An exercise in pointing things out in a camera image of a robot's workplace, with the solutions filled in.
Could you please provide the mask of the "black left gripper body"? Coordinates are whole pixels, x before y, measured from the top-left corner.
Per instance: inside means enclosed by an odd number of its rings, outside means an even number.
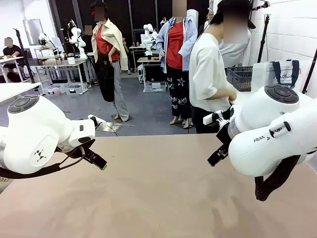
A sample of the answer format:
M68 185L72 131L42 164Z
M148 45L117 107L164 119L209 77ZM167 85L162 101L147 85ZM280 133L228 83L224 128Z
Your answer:
M62 144L59 144L55 151L59 152L59 153L63 153L66 154L68 157L72 158L72 159L77 159L80 158L83 154L87 155L89 152L88 150L90 149L90 147L94 144L96 140L92 139L90 141L87 141L83 144L80 144L77 147L69 147L66 146L66 150L62 150Z

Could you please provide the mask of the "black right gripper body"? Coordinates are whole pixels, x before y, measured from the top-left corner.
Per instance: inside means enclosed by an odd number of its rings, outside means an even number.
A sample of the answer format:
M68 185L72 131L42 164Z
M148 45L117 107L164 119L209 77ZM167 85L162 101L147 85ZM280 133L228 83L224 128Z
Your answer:
M230 118L234 114L234 108L231 106L226 111L219 111L217 112L218 118L216 121L219 125L219 131L216 134L216 137L219 139L220 142L222 142L223 146L227 149L229 147L229 144L231 142L231 137L228 132L228 127L230 125Z

